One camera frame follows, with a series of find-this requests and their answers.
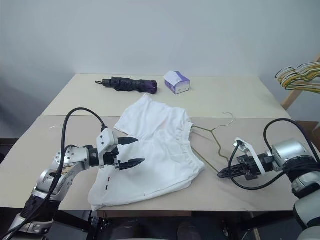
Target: white cloth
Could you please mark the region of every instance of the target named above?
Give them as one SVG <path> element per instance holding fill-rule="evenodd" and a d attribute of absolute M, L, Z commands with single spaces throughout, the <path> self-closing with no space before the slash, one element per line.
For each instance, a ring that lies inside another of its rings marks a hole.
<path fill-rule="evenodd" d="M 88 196 L 92 210 L 152 199 L 189 187 L 205 166 L 191 149 L 192 125 L 185 109 L 153 101 L 146 94 L 128 107 L 114 127 L 139 141 L 119 145 L 118 160 L 145 161 L 121 171 L 113 166 L 100 169 Z"/>

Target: clothes hanger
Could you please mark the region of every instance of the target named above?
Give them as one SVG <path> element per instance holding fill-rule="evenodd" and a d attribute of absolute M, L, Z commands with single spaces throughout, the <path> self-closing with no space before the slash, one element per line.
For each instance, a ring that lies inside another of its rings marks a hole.
<path fill-rule="evenodd" d="M 309 91 L 320 94 L 320 58 L 297 68 L 292 66 L 280 70 L 275 78 L 287 90 Z"/>
<path fill-rule="evenodd" d="M 234 117 L 234 115 L 233 115 L 231 112 L 223 112 L 223 114 L 230 114 L 230 115 L 232 116 L 232 120 L 231 120 L 228 124 L 218 125 L 218 126 L 216 126 L 215 128 L 213 128 L 213 129 L 207 129 L 207 128 L 204 128 L 204 127 L 201 127 L 201 126 L 197 126 L 197 125 L 193 125 L 191 128 L 197 128 L 197 129 L 201 129 L 201 130 L 210 132 L 210 133 L 212 134 L 212 136 L 213 136 L 216 144 L 217 144 L 218 147 L 219 147 L 218 155 L 219 155 L 220 157 L 226 159 L 227 163 L 229 163 L 229 159 L 228 159 L 226 156 L 224 156 L 224 155 L 221 154 L 221 149 L 222 149 L 222 147 L 221 147 L 221 145 L 220 145 L 217 137 L 216 137 L 215 134 L 214 134 L 214 130 L 216 130 L 216 129 L 220 128 L 220 127 L 229 126 L 230 124 L 233 123 L 235 117 Z M 206 160 L 206 158 L 203 157 L 194 147 L 191 146 L 191 149 L 192 149 L 197 155 L 199 155 L 208 165 L 210 165 L 210 167 L 211 167 L 213 170 L 215 170 L 217 173 L 219 172 L 219 171 L 218 171 L 208 160 Z"/>

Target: tissue box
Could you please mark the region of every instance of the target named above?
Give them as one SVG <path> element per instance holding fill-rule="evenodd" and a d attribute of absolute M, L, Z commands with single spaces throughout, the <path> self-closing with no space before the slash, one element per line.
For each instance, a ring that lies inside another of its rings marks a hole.
<path fill-rule="evenodd" d="M 169 71 L 164 75 L 164 83 L 174 94 L 180 94 L 190 89 L 190 80 L 179 71 Z"/>

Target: hanger hook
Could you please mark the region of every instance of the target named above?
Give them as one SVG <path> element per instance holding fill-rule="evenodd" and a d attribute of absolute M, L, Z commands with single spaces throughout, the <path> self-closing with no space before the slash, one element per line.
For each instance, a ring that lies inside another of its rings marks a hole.
<path fill-rule="evenodd" d="M 230 124 L 232 124 L 232 123 L 234 122 L 235 117 L 234 117 L 234 115 L 233 115 L 231 112 L 223 112 L 223 114 L 230 114 L 230 115 L 232 116 L 231 121 L 230 121 L 228 124 L 226 124 L 226 125 L 219 125 L 219 126 L 216 126 L 214 129 L 217 129 L 217 128 L 219 128 L 219 127 L 226 127 L 226 126 L 229 126 Z"/>

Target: beige table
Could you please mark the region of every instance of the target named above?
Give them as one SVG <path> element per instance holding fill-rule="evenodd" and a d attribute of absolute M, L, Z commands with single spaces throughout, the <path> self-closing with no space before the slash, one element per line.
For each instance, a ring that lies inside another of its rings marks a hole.
<path fill-rule="evenodd" d="M 22 208 L 42 171 L 47 168 L 60 150 L 64 116 L 40 116 L 31 128 L 14 145 L 0 165 L 0 206 Z M 103 117 L 113 127 L 118 117 Z M 229 119 L 193 118 L 192 121 L 205 128 L 224 124 Z M 233 124 L 216 130 L 222 153 L 230 157 L 236 137 L 252 143 L 257 153 L 263 153 L 263 129 L 270 119 L 237 118 Z M 67 144 L 77 146 L 95 145 L 100 124 L 92 116 L 73 116 L 67 128 Z M 303 136 L 289 123 L 276 123 L 268 131 L 270 143 L 296 138 L 307 146 Z M 227 166 L 225 159 L 218 156 L 218 148 L 209 134 L 195 130 L 191 144 L 221 170 Z M 74 180 L 61 210 L 90 210 L 88 193 L 95 182 L 98 168 L 81 172 Z M 249 186 L 262 184 L 274 174 L 246 182 Z M 103 210 L 184 210 L 184 211 L 284 211 L 291 210 L 297 199 L 291 193 L 291 184 L 283 176 L 275 184 L 258 191 L 247 191 L 235 186 L 228 179 L 220 179 L 210 168 L 206 168 L 189 188 L 143 202 L 103 208 Z"/>
<path fill-rule="evenodd" d="M 112 76 L 156 80 L 158 92 L 152 98 L 172 107 L 186 109 L 191 118 L 230 117 L 222 114 L 223 112 L 231 112 L 235 118 L 290 117 L 258 77 L 191 76 L 190 90 L 175 95 L 165 86 L 162 76 L 99 74 L 76 74 L 42 115 L 65 116 L 71 109 L 84 107 L 93 110 L 99 116 L 120 117 L 143 93 L 118 92 L 95 83 Z M 90 114 L 75 112 L 75 115 Z"/>

